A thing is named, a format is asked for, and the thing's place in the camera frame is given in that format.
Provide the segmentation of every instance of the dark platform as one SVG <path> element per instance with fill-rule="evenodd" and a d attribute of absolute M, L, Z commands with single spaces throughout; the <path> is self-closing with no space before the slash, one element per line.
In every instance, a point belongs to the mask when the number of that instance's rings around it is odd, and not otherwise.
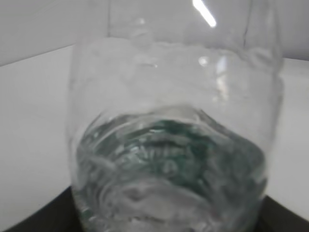
<path fill-rule="evenodd" d="M 70 188 L 5 232 L 83 232 Z M 309 232 L 309 222 L 266 197 L 254 232 Z"/>

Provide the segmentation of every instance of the glass jar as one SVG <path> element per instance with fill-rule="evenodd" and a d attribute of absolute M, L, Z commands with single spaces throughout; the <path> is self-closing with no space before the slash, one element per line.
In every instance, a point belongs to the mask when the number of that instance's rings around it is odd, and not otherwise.
<path fill-rule="evenodd" d="M 67 138 L 87 232 L 247 232 L 282 99 L 269 0 L 88 0 Z"/>

